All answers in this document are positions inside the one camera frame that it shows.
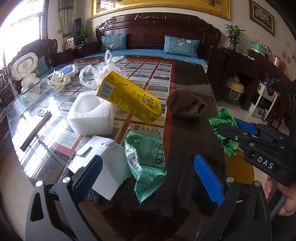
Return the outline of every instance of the potted plant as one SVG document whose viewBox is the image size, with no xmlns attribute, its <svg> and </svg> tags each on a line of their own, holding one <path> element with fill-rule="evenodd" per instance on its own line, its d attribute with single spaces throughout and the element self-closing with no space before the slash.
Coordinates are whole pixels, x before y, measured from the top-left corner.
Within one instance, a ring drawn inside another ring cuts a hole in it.
<svg viewBox="0 0 296 241">
<path fill-rule="evenodd" d="M 79 31 L 78 31 L 78 39 L 80 41 L 81 44 L 86 44 L 86 40 L 89 39 L 89 31 L 88 31 L 88 28 L 87 26 L 85 28 L 81 28 Z"/>
<path fill-rule="evenodd" d="M 227 38 L 230 41 L 230 46 L 229 49 L 231 50 L 235 50 L 237 48 L 237 44 L 240 43 L 241 41 L 241 37 L 243 34 L 243 32 L 245 30 L 241 29 L 241 26 L 238 25 L 229 25 L 229 24 L 225 24 L 227 30 Z"/>
</svg>

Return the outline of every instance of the crumpled green plastic bag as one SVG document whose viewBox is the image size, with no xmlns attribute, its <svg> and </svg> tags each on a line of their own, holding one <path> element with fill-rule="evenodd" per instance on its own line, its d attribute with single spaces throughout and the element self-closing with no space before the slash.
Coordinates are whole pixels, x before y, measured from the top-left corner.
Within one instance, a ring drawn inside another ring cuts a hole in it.
<svg viewBox="0 0 296 241">
<path fill-rule="evenodd" d="M 229 157 L 235 156 L 237 154 L 239 144 L 236 141 L 233 141 L 229 138 L 225 138 L 224 136 L 221 136 L 217 133 L 217 125 L 220 123 L 225 123 L 238 128 L 235 119 L 228 113 L 228 111 L 224 107 L 222 107 L 219 111 L 219 116 L 210 118 L 209 121 L 210 124 L 213 126 L 214 133 L 216 134 L 216 136 L 220 140 L 222 140 L 222 146 L 224 147 L 226 154 Z"/>
<path fill-rule="evenodd" d="M 160 135 L 150 137 L 130 131 L 124 144 L 128 165 L 136 179 L 134 191 L 141 203 L 165 180 L 163 141 Z"/>
</svg>

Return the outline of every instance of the wooden sofa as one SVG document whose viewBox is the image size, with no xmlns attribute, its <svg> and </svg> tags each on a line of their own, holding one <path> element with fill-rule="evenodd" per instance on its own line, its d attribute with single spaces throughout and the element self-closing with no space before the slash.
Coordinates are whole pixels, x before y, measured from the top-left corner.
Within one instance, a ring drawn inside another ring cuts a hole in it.
<svg viewBox="0 0 296 241">
<path fill-rule="evenodd" d="M 48 67 L 55 67 L 73 60 L 71 49 L 57 52 L 56 39 L 38 39 L 24 46 L 17 56 L 7 65 L 7 68 L 0 70 L 0 147 L 9 133 L 5 108 L 14 100 L 11 85 L 13 85 L 18 94 L 20 94 L 22 89 L 21 82 L 15 81 L 12 76 L 12 66 L 20 57 L 30 52 L 34 52 L 38 58 L 44 56 Z"/>
<path fill-rule="evenodd" d="M 198 56 L 208 62 L 207 76 L 216 99 L 220 98 L 226 53 L 217 48 L 221 32 L 213 25 L 187 14 L 145 12 L 111 17 L 96 28 L 100 43 L 102 36 L 122 33 L 128 34 L 127 49 L 163 49 L 165 35 L 199 40 Z"/>
</svg>

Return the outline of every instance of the white shelf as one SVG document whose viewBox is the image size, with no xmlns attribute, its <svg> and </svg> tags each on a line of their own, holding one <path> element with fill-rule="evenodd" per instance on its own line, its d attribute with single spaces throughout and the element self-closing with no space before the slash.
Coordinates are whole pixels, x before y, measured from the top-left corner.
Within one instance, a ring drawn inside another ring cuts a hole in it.
<svg viewBox="0 0 296 241">
<path fill-rule="evenodd" d="M 259 87 L 257 89 L 257 93 L 259 94 L 259 98 L 258 98 L 256 104 L 251 103 L 251 105 L 249 107 L 249 113 L 250 113 L 250 115 L 255 116 L 257 118 L 262 117 L 257 113 L 257 106 L 258 106 L 261 98 L 263 97 L 263 98 L 269 100 L 270 102 L 272 102 L 270 108 L 268 110 L 265 109 L 265 116 L 264 116 L 264 119 L 263 119 L 263 120 L 265 120 L 267 118 L 267 116 L 269 115 L 272 107 L 274 106 L 274 103 L 276 102 L 278 94 L 276 92 L 274 92 L 274 96 L 269 96 L 268 92 L 267 92 L 267 87 L 261 82 L 260 82 Z"/>
</svg>

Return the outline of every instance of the wall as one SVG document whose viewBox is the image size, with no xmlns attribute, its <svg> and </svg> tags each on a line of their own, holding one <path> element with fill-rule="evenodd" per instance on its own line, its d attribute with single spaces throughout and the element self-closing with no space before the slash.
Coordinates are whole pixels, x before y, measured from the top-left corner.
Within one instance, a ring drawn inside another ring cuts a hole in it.
<svg viewBox="0 0 296 241">
<path fill-rule="evenodd" d="M 110 17 L 138 13 L 138 12 L 176 12 L 183 14 L 190 14 L 198 16 L 206 22 L 212 24 L 222 32 L 220 46 L 229 46 L 229 41 L 226 39 L 225 24 L 236 24 L 242 26 L 246 30 L 241 44 L 238 45 L 244 51 L 250 48 L 250 42 L 255 39 L 259 39 L 262 45 L 267 45 L 272 50 L 273 55 L 282 56 L 282 52 L 285 51 L 287 56 L 292 57 L 293 52 L 296 52 L 296 41 L 293 38 L 292 33 L 284 23 L 283 19 L 279 16 L 274 8 L 272 8 L 265 0 L 254 0 L 261 7 L 269 11 L 275 18 L 275 36 L 273 37 L 269 32 L 263 29 L 261 26 L 250 20 L 249 1 L 248 0 L 231 0 L 231 21 L 209 15 L 202 12 L 187 10 L 187 9 L 175 9 L 175 8 L 138 8 L 131 10 L 119 11 L 103 15 L 94 19 L 90 19 L 90 7 L 91 0 L 79 0 L 77 17 L 82 19 L 82 25 L 91 27 L 91 39 L 95 41 L 95 29 L 102 22 L 106 21 Z M 296 63 L 291 58 L 291 64 L 287 65 L 285 74 L 289 76 L 291 80 L 296 79 Z"/>
<path fill-rule="evenodd" d="M 73 21 L 77 18 L 78 13 L 78 2 L 84 0 L 74 0 L 73 7 Z M 58 0 L 50 0 L 48 5 L 48 19 L 47 19 L 47 28 L 48 28 L 48 38 L 56 39 L 58 45 L 58 52 L 62 51 L 63 48 L 63 35 L 58 34 L 57 31 L 61 29 L 59 24 L 58 16 Z"/>
</svg>

